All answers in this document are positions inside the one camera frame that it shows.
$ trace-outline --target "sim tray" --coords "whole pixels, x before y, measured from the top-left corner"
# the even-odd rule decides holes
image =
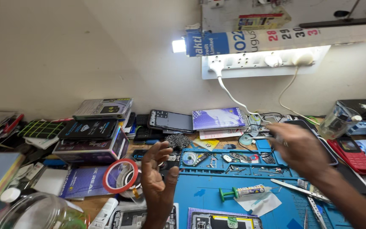
[[[211,158],[211,161],[210,161],[210,167],[211,168],[217,168],[217,159],[215,159],[215,158]]]

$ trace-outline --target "red feature phone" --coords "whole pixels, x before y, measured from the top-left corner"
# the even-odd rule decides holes
[[[327,140],[328,144],[357,173],[366,174],[366,156],[352,138]]]

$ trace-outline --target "wrist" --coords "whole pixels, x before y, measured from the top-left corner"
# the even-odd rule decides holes
[[[318,189],[323,190],[327,188],[335,188],[340,183],[340,180],[343,180],[343,177],[333,167],[328,166],[326,169],[317,173],[316,176],[308,180]]]

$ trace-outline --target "red tape roll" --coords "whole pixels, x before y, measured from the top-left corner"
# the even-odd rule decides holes
[[[109,184],[108,184],[108,175],[109,175],[109,172],[112,169],[114,169],[114,167],[116,165],[119,165],[119,164],[122,164],[122,163],[128,163],[128,164],[132,165],[132,167],[133,167],[133,175],[132,175],[132,178],[131,178],[131,180],[125,186],[123,186],[121,188],[113,188],[113,187],[110,187]],[[135,183],[137,177],[138,177],[138,166],[136,165],[136,163],[133,160],[128,159],[128,158],[120,159],[120,160],[112,163],[107,168],[107,170],[105,171],[104,176],[103,176],[103,186],[104,186],[105,190],[109,191],[110,193],[118,194],[118,193],[121,193],[121,192],[126,191],[127,189],[129,189]]]

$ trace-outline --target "hand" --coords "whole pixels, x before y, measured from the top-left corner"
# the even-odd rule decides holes
[[[179,168],[172,167],[165,179],[159,173],[159,164],[169,158],[173,152],[169,142],[155,143],[142,158],[141,184],[148,207],[148,215],[143,229],[162,229],[173,208],[173,196]]]
[[[296,125],[284,123],[270,124],[268,128],[287,143],[286,147],[276,139],[272,139],[275,149],[280,152],[283,160],[302,177],[313,182],[331,168],[323,145],[313,133]]]

